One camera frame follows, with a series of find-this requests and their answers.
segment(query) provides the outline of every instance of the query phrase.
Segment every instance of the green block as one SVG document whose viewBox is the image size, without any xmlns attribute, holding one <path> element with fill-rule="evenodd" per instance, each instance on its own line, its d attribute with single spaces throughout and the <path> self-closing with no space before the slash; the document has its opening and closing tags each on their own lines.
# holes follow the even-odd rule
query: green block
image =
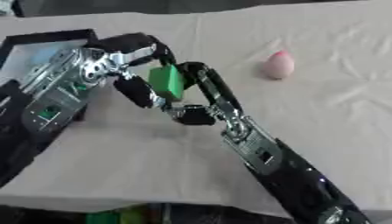
<svg viewBox="0 0 392 224">
<path fill-rule="evenodd" d="M 184 93 L 184 80 L 177 68 L 173 65 L 152 68 L 149 83 L 157 95 L 171 102 L 182 100 Z"/>
</svg>

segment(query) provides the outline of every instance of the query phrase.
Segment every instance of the pink ball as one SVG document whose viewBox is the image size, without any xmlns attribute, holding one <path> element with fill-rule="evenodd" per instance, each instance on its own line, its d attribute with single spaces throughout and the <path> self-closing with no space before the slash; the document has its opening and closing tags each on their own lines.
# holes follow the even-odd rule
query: pink ball
<svg viewBox="0 0 392 224">
<path fill-rule="evenodd" d="M 288 52 L 280 51 L 270 56 L 262 68 L 270 78 L 281 80 L 294 72 L 294 59 Z"/>
</svg>

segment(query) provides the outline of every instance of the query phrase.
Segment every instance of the robotic hand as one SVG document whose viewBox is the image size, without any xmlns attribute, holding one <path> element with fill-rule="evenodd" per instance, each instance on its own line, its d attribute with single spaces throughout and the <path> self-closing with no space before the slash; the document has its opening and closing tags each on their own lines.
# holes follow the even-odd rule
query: robotic hand
<svg viewBox="0 0 392 224">
<path fill-rule="evenodd" d="M 130 67 L 151 60 L 175 67 L 184 79 L 184 89 L 198 86 L 209 105 L 174 107 L 169 98 L 131 72 Z M 176 64 L 166 45 L 142 33 L 59 52 L 47 65 L 33 69 L 24 83 L 12 80 L 1 87 L 2 148 L 6 145 L 8 151 L 20 151 L 26 145 L 31 148 L 32 143 L 46 147 L 86 107 L 89 96 L 107 76 L 115 76 L 115 88 L 137 106 L 162 109 L 178 123 L 224 122 L 221 137 L 225 143 L 298 224 L 370 224 L 323 174 L 245 115 L 212 68 L 200 62 Z"/>
</svg>

